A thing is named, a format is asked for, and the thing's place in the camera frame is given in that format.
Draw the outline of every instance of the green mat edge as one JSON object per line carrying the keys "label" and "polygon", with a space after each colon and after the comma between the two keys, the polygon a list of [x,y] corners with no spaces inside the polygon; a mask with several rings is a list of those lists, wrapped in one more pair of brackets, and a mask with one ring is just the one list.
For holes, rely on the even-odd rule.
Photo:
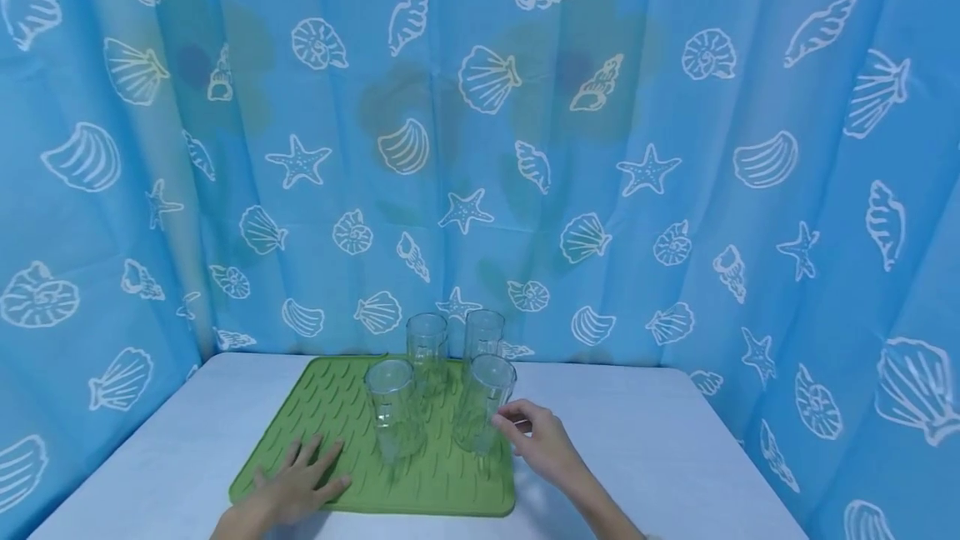
{"label": "green mat edge", "polygon": [[[297,386],[299,386],[299,383],[303,380],[303,376],[305,376],[306,372],[310,369],[310,365],[314,364],[317,361],[323,361],[323,359],[328,359],[328,358],[338,359],[338,361],[339,359],[347,359],[347,358],[364,359],[364,361],[370,361],[371,363],[374,363],[376,361],[383,361],[384,358],[390,358],[390,357],[396,358],[398,357],[398,355],[391,355],[390,352],[385,352],[382,355],[330,355],[330,356],[321,356],[321,357],[311,358],[310,361],[303,366],[303,371],[301,371],[301,374],[297,376],[297,381],[290,387],[290,391],[287,392],[286,398],[283,399],[282,403],[280,403],[280,406],[277,408],[277,412],[273,414],[273,418],[270,420],[270,424],[264,428],[263,434],[261,435],[260,439],[257,440],[257,444],[253,445],[253,450],[250,452],[250,456],[247,457],[246,462],[244,462],[244,464],[241,465],[240,470],[237,471],[237,475],[236,477],[233,478],[233,482],[230,482],[230,488],[227,490],[227,496],[229,497],[230,503],[236,504],[241,500],[241,498],[245,498],[245,496],[239,496],[238,484],[240,483],[240,476],[243,474],[244,470],[247,469],[248,466],[252,464],[254,454],[257,454],[257,450],[260,448],[260,445],[267,439],[267,432],[270,432],[270,428],[272,428],[273,424],[277,422],[277,419],[279,418],[280,413],[283,412],[283,408],[287,406],[287,402],[293,398],[294,390],[297,389]],[[462,363],[462,359],[460,358],[449,358],[448,361],[455,362],[455,363]],[[513,513],[514,508],[517,508],[517,486],[516,486],[516,483],[514,483],[513,476],[510,477],[510,493],[509,494],[511,498],[510,503],[507,504],[504,510],[495,511],[495,512],[461,511],[458,515],[451,515],[448,513],[435,513],[435,512],[429,512],[426,510],[419,510],[419,509],[391,509],[389,511],[384,511],[384,510],[377,510],[377,509],[364,508],[364,507],[341,507],[340,504],[335,502],[329,502],[327,504],[324,504],[321,510],[341,511],[341,513],[361,513],[361,514],[367,514],[367,515],[392,514],[392,515],[432,515],[432,516],[440,516],[440,517],[503,518]]]}

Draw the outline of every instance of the hand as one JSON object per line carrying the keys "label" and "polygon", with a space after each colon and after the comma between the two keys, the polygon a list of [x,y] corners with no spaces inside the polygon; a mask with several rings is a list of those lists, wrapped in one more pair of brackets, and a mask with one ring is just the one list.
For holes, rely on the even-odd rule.
{"label": "hand", "polygon": [[253,483],[257,485],[257,490],[254,490],[247,500],[264,504],[271,513],[273,525],[293,525],[314,514],[323,504],[329,503],[349,488],[350,477],[342,476],[331,479],[320,489],[315,489],[320,478],[343,449],[343,440],[338,439],[330,450],[310,465],[310,457],[322,441],[323,435],[317,434],[310,438],[304,447],[299,440],[292,442],[283,459],[283,465],[272,479],[267,479],[261,468],[253,474]]}
{"label": "hand", "polygon": [[560,418],[550,409],[527,400],[508,402],[493,415],[492,422],[510,440],[514,454],[562,491],[592,477]]}

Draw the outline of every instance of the blue shower curtain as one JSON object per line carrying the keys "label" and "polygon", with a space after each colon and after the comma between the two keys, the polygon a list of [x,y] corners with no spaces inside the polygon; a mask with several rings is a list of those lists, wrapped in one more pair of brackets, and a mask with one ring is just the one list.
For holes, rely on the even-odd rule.
{"label": "blue shower curtain", "polygon": [[686,371],[811,538],[960,534],[960,0],[0,8],[2,538],[215,352],[481,306]]}

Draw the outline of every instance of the drinking glass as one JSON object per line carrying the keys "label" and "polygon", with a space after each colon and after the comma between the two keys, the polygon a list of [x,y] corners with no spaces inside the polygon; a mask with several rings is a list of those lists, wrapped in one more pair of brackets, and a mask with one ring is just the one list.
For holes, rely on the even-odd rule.
{"label": "drinking glass", "polygon": [[410,457],[426,441],[414,384],[414,368],[406,359],[374,363],[364,377],[373,406],[373,431],[380,457],[387,465]]}
{"label": "drinking glass", "polygon": [[467,384],[473,358],[480,355],[499,355],[500,339],[506,321],[498,312],[480,308],[467,313],[467,332],[463,340],[463,384]]}
{"label": "drinking glass", "polygon": [[460,405],[453,415],[453,440],[465,451],[486,454],[497,440],[493,414],[506,405],[517,382],[517,370],[498,355],[478,355],[463,384]]}
{"label": "drinking glass", "polygon": [[407,320],[407,358],[422,398],[447,390],[447,319],[422,312]]}

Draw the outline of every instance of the drying mat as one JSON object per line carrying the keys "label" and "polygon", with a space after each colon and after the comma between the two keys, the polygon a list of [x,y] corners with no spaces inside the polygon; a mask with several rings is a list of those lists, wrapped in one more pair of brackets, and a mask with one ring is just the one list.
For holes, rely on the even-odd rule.
{"label": "drying mat", "polygon": [[326,508],[355,513],[410,513],[504,517],[513,510],[513,458],[505,439],[486,457],[476,457],[453,441],[453,413],[459,399],[461,363],[447,364],[449,390],[426,408],[423,450],[403,465],[381,464],[373,431],[373,408],[364,376],[383,357],[319,357],[296,386],[230,485],[237,503],[253,490],[253,471],[272,475],[295,438],[324,434],[321,452],[343,438],[334,469],[324,477],[349,473],[353,484]]}

